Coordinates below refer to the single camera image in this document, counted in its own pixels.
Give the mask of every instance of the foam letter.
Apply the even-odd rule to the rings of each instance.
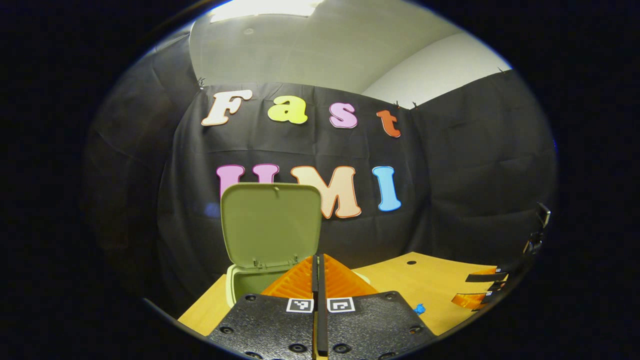
[[[335,127],[351,129],[358,125],[358,119],[353,115],[354,111],[356,110],[351,104],[336,102],[329,107],[329,112],[333,115],[329,118],[329,121]]]
[[[398,121],[395,116],[391,115],[388,110],[378,111],[376,115],[382,119],[382,127],[389,136],[400,137],[400,130],[394,127],[394,123]]]
[[[202,120],[201,124],[211,126],[226,123],[229,120],[229,117],[225,116],[227,109],[229,109],[229,113],[235,114],[240,108],[242,100],[238,99],[238,97],[248,100],[251,99],[251,96],[253,96],[251,90],[227,91],[213,94],[215,99],[213,100],[213,106],[211,106],[209,115]]]
[[[220,198],[225,190],[240,182],[240,177],[244,175],[244,167],[240,165],[224,165],[216,170],[216,174],[220,177]]]
[[[278,96],[273,99],[274,106],[269,108],[267,115],[271,120],[290,121],[293,124],[302,124],[307,121],[305,109],[307,103],[297,96]]]
[[[322,196],[321,210],[325,218],[330,218],[333,213],[333,206],[338,200],[338,210],[335,216],[339,218],[357,217],[362,210],[356,202],[356,193],[353,189],[353,175],[356,170],[352,167],[337,167],[333,171],[329,186],[322,180],[320,174],[314,167],[294,167],[291,175],[298,184],[315,186]]]
[[[273,184],[273,177],[280,171],[280,167],[274,164],[260,164],[253,167],[253,173],[258,175],[259,183]]]
[[[394,168],[374,167],[371,172],[378,178],[380,184],[380,205],[378,209],[382,211],[393,211],[400,208],[400,200],[396,197],[396,187],[394,186]]]

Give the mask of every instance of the orange letter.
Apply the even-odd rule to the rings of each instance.
[[[382,127],[389,136],[400,137],[400,130],[394,127],[394,123],[398,121],[395,116],[391,115],[388,110],[378,111],[376,115],[382,119]]]
[[[253,96],[251,90],[227,91],[213,94],[213,98],[215,99],[213,100],[213,106],[211,106],[209,115],[202,120],[201,124],[211,126],[226,123],[229,120],[229,117],[225,116],[227,109],[229,109],[229,113],[235,114],[240,108],[240,102],[242,100],[238,99],[238,97],[248,100],[251,99],[251,96]]]
[[[329,186],[322,180],[314,167],[294,167],[291,175],[298,184],[315,186],[322,196],[321,209],[325,218],[330,218],[333,206],[338,200],[338,210],[335,216],[339,218],[352,218],[361,214],[362,210],[356,202],[356,193],[353,189],[353,175],[356,170],[352,167],[337,167],[333,171]]]

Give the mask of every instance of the black fabric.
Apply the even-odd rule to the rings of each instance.
[[[125,287],[163,308],[156,199],[173,133],[199,90],[190,26],[136,62],[113,87],[87,136],[81,207]]]
[[[213,94],[250,89],[253,97],[243,101],[226,124],[203,126]],[[268,117],[273,99],[293,95],[305,100],[308,119],[303,124],[277,122]],[[350,103],[358,124],[352,129],[334,127],[329,107]],[[386,134],[377,112],[396,116],[399,138]],[[159,191],[158,225],[160,256],[167,264],[167,281],[182,306],[189,306],[227,271],[230,262],[221,230],[220,180],[216,169],[241,165],[242,182],[257,182],[255,165],[280,167],[274,181],[297,183],[293,167],[313,166],[329,184],[338,166],[355,169],[353,184],[362,213],[351,218],[332,215],[323,219],[318,253],[327,253],[354,268],[370,265],[403,253],[414,237],[428,198],[426,162],[417,129],[409,111],[370,97],[308,85],[247,83],[208,86],[195,97],[180,122],[173,152],[167,162]],[[380,211],[380,186],[372,169],[394,168],[396,195],[401,207]]]
[[[501,265],[553,211],[557,163],[548,122],[513,70],[478,79],[411,110],[431,183],[426,254]]]

